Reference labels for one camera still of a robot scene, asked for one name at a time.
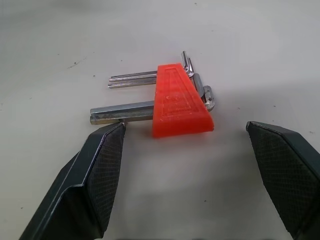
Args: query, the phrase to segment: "metal rod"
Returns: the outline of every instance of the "metal rod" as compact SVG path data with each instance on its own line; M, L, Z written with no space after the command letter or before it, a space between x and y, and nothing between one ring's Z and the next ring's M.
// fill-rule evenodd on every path
M139 75L148 75L148 74L157 74L157 71L144 71L144 72L137 72L137 73L131 73L131 74L123 74L118 76L112 76L110 77L110 81L113 81L114 79L123 78L123 77L131 77L131 76L139 76Z
M208 112L210 112L215 106L215 99L212 89L210 86L204 86L203 90L204 105ZM91 124L96 125L152 120L154 114L154 105L151 105L151 102L152 101L133 103L135 106L138 106L137 108L132 107L132 105L131 107L128 107L130 104L125 104L128 109L127 111L125 111L126 107L123 105L107 107L111 108L111 111L101 111L103 107L100 108L100 111L95 110L96 108L94 108L91 110L92 113L90 116L90 122Z
M193 75L193 82L194 82L194 87L197 90L197 92L199 93L200 98L202 98L203 95L205 94L205 90L204 90L204 87L202 85L202 81L201 81L200 75L198 73L195 73Z
M211 112L212 109L214 109L214 107L215 107L214 94L212 93L212 89L211 89L210 86L204 86L203 90L204 90L204 105L205 105L205 108L209 112Z
M92 108L90 110L91 115L106 114L106 113L121 113L130 111L150 110L154 109L154 101L143 101L138 103L129 103L116 106L104 106Z
M152 120L154 109L131 111L131 112L116 112L110 114L94 114L90 116L90 123L96 124L113 124L118 122L135 122Z
M116 89L116 88L124 88L124 87L150 85L150 84L155 84L156 80L157 78L153 77L153 78L144 78L144 79L131 80L131 81L114 82L114 83L109 83L108 88Z
M188 65L188 56L187 56L187 52L186 51L183 51L181 53L181 56L182 56L182 63L183 63L183 67L184 67L184 70L186 73L189 72L190 70L190 67Z
M183 63L183 68L185 72L188 74L189 77L192 77L194 73L193 71L190 70L191 64L189 63L187 52L183 51L181 56L182 56L182 63ZM145 71L145 72L112 76L109 78L109 83L126 82L126 81L132 81L137 79L156 78L156 77L157 77L157 71Z
M195 74L195 72L194 72L194 68L192 66L192 62L191 62L190 57L188 57L188 59L187 59L187 65L188 65L189 71L186 72L186 74L188 75L189 78L191 78Z

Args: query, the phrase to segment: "red plastic holder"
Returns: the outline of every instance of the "red plastic holder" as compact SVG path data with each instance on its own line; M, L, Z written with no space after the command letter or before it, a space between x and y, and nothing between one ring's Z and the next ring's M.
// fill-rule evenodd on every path
M154 138L214 130L214 122L180 63L157 69L152 135Z

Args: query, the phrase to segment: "white table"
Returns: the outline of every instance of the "white table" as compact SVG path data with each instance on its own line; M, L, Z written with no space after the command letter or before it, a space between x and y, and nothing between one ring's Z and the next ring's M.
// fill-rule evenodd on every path
M108 77L186 50L216 100L214 132L150 137L129 124L105 239L289 240L247 121L320 151L320 2L1 0L0 238L20 237L59 170L101 127L90 108L149 101Z

